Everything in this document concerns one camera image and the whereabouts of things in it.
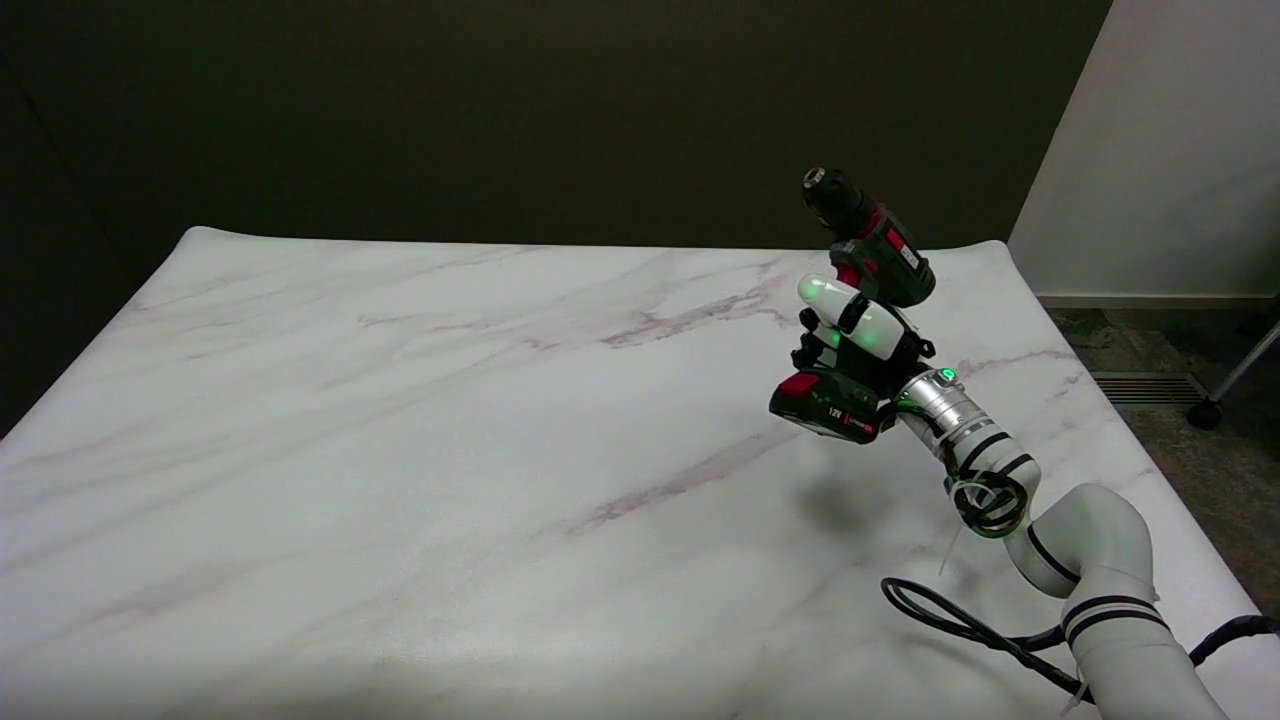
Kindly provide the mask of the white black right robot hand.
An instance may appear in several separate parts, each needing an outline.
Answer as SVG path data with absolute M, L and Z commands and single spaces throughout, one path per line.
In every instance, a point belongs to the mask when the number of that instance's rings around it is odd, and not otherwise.
M 852 382 L 873 407 L 936 356 L 908 316 L 851 284 L 810 273 L 797 282 L 797 296 L 805 304 L 799 314 L 804 334 L 791 352 L 794 366 Z

